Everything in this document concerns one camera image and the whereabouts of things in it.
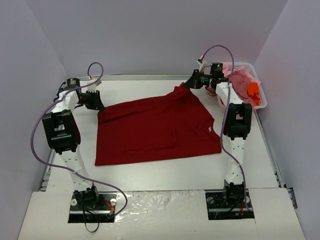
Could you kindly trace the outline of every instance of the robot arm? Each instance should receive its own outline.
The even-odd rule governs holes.
[[[79,173],[84,177],[89,177],[80,154],[81,137],[73,110],[77,104],[84,105],[91,110],[103,110],[105,107],[101,102],[96,84],[88,87],[86,92],[81,92],[81,89],[69,92],[80,86],[80,80],[69,78],[66,82],[67,86],[59,94],[59,99],[67,95],[62,102],[55,105],[51,112],[42,117],[42,123],[49,147],[62,157],[67,167],[75,171],[70,173],[75,199],[79,201],[83,194],[85,201],[94,203],[98,200],[97,188],[91,181],[84,180],[75,174]]]
[[[230,88],[230,104],[227,110],[226,122],[223,127],[223,146],[243,164],[245,141],[251,129],[252,106],[244,103],[236,94],[228,78],[224,77],[222,72],[222,63],[212,63],[210,74],[204,74],[195,69],[191,78],[184,84],[186,88],[200,89],[203,86],[211,87],[220,99],[226,103],[228,100],[228,91]],[[229,192],[238,192],[243,190],[243,176],[239,164],[228,156],[228,168],[225,176],[225,188]]]

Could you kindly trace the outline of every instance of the black bracket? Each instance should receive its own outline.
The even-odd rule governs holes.
[[[244,185],[234,185],[233,182],[231,182],[230,184],[225,182],[222,196],[227,205],[234,205],[237,199],[244,198]]]
[[[97,187],[94,185],[91,188],[87,188],[85,191],[75,190],[73,195],[78,203],[81,202],[81,204],[85,206],[93,206],[99,202],[99,193]]]
[[[217,84],[228,82],[229,80],[227,77],[224,77],[222,69],[223,64],[220,62],[211,64],[210,74],[204,74],[195,69],[183,86],[189,89],[200,89],[203,86],[207,86],[216,90]]]
[[[42,117],[43,128],[48,145],[58,154],[71,150],[75,152],[81,143],[80,132],[71,110],[49,112]]]
[[[96,90],[95,92],[86,91],[85,93],[80,93],[79,104],[85,105],[87,109],[90,110],[104,110],[105,106],[103,105],[100,92]]]
[[[235,138],[247,138],[251,130],[252,106],[249,103],[234,104],[230,103],[225,120],[223,134]]]

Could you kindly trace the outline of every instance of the pink cloth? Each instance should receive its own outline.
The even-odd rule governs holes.
[[[231,71],[229,71],[228,69],[229,65],[227,63],[224,63],[222,71],[226,78],[231,74]],[[254,100],[249,97],[247,87],[250,83],[257,83],[258,85],[260,85],[261,82],[258,79],[254,78],[244,66],[240,66],[234,69],[231,83],[238,97],[246,104],[251,104],[252,110],[254,110],[255,103]]]

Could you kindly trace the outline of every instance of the red t-shirt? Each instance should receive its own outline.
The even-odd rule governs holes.
[[[98,113],[96,166],[221,153],[214,119],[181,84],[165,96],[108,106]]]

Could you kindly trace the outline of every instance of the orange cloth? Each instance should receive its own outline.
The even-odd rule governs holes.
[[[259,86],[256,82],[251,82],[247,85],[246,91],[250,98],[253,99],[254,105],[260,105]]]

